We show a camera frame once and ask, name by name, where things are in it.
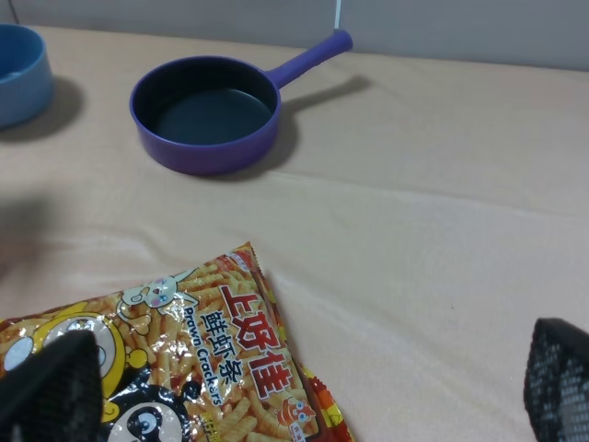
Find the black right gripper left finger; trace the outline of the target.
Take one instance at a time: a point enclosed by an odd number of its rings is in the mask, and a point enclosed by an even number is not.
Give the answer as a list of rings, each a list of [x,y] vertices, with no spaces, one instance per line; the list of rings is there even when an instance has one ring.
[[[102,402],[94,334],[70,331],[1,379],[1,439],[98,441]]]

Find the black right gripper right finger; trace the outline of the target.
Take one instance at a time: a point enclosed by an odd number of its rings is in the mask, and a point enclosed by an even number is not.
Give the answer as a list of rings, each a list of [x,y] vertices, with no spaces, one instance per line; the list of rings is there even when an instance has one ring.
[[[524,405],[538,441],[588,439],[588,333],[558,318],[537,320]]]

